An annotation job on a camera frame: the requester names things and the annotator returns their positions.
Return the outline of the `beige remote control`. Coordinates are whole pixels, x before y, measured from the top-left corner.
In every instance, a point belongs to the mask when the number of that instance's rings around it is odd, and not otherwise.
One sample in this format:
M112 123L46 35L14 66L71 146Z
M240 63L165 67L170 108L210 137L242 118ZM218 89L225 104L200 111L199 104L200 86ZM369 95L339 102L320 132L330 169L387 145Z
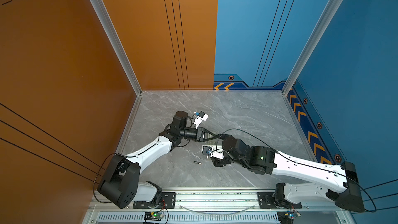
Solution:
M218 139L213 139L213 140L207 141L206 145L208 145L208 146L216 146L217 143L218 143Z

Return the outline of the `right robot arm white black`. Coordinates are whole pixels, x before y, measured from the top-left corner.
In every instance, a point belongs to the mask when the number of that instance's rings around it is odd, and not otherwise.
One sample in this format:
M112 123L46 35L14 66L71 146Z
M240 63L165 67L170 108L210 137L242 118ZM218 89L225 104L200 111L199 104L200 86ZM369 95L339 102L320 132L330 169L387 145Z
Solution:
M249 146L231 135L221 145L203 150L215 167L238 163L259 175L279 175L303 180L302 184L278 183L273 195L276 206L296 208L304 202L333 202L351 212L366 211L356 167L353 163L323 164L293 157L266 146Z

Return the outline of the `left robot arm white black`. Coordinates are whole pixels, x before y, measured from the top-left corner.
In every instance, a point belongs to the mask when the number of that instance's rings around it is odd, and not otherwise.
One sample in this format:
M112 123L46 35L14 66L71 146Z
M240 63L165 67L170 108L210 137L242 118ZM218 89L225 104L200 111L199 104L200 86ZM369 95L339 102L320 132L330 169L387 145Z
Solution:
M147 202L152 207L161 203L162 189L150 182L140 182L140 174L161 156L175 148L181 148L183 139L195 142L207 142L219 139L221 134L214 134L199 125L208 117L203 112L195 113L192 118L184 111L176 112L172 123L160 132L153 142L142 149L121 155L110 154L112 158L94 192L100 193L108 203L119 208L127 207L132 201Z

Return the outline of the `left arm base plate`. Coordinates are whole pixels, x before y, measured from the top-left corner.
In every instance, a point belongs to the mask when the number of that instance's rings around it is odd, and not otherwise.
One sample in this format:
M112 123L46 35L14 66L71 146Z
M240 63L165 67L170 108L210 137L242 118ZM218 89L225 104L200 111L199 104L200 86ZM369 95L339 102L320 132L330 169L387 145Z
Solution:
M133 209L174 209L176 203L176 192L162 192L159 203L138 201L133 203Z

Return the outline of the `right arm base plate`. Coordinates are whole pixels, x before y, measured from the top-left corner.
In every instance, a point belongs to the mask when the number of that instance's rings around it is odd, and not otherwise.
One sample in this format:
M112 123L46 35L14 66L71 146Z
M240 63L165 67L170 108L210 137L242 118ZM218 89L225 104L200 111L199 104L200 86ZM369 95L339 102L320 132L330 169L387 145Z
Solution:
M283 208L283 209L301 209L302 204L294 204L287 201L284 196L274 197L274 192L258 192L258 202L261 209Z

